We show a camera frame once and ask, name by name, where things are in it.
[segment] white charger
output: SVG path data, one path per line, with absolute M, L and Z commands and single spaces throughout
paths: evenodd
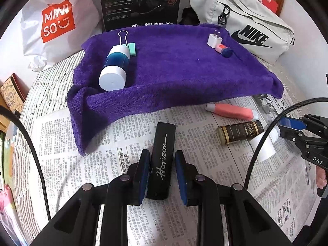
M 209 45 L 213 49 L 215 49 L 217 45 L 220 45 L 221 42 L 222 42 L 222 38 L 217 34 L 210 34 L 208 36 L 207 45 Z

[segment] purple towel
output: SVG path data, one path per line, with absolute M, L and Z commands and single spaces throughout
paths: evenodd
M 122 90 L 106 92 L 98 84 L 110 49 L 119 44 L 119 30 L 94 36 L 82 45 L 85 55 L 67 94 L 81 155 L 98 132 L 124 116 L 264 93 L 282 97 L 280 80 L 216 25 L 125 30 L 128 43 L 136 43 L 137 56 L 130 59 Z M 232 57 L 224 58 L 207 45 L 214 30 L 221 32 L 222 44 L 234 50 Z

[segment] white bottle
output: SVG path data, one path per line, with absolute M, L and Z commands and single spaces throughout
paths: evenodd
M 256 150 L 256 147 L 258 146 L 263 135 L 264 132 L 250 140 L 250 144 L 253 148 L 253 151 Z M 269 159 L 271 156 L 273 156 L 276 153 L 273 147 L 273 143 L 275 143 L 279 137 L 280 137 L 280 129 L 277 126 L 274 126 L 274 128 L 270 131 L 269 136 L 266 138 L 259 152 L 259 155 L 257 156 L 257 160 L 259 162 L 263 162 L 264 160 Z

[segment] pink bottle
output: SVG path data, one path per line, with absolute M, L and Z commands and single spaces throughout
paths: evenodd
M 220 116 L 248 121 L 255 121 L 259 118 L 259 114 L 255 110 L 229 104 L 206 104 L 206 110 Z

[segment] metal bolt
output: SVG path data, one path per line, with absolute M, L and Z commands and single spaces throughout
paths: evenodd
M 234 188 L 235 190 L 242 190 L 242 189 L 243 189 L 243 186 L 240 185 L 239 183 L 236 183 L 236 184 L 233 185 L 233 188 Z
M 128 174 L 123 174 L 123 175 L 121 175 L 120 179 L 122 181 L 128 181 L 128 180 L 130 180 L 130 176 Z
M 195 179 L 196 179 L 197 181 L 204 181 L 204 180 L 205 180 L 205 176 L 199 174 L 199 175 L 196 175 Z
M 92 185 L 90 183 L 86 183 L 82 186 L 83 190 L 91 190 L 91 188 L 92 188 Z

